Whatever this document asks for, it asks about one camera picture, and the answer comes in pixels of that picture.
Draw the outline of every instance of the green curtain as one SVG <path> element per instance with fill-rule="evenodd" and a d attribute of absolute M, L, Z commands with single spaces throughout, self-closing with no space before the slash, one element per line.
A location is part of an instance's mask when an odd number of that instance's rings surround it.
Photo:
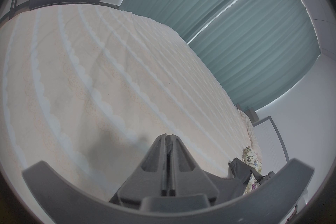
<path fill-rule="evenodd" d="M 234 0 L 124 0 L 120 9 L 172 27 L 188 42 Z M 255 110 L 295 85 L 320 54 L 301 0 L 239 0 L 189 46 L 234 104 Z"/>

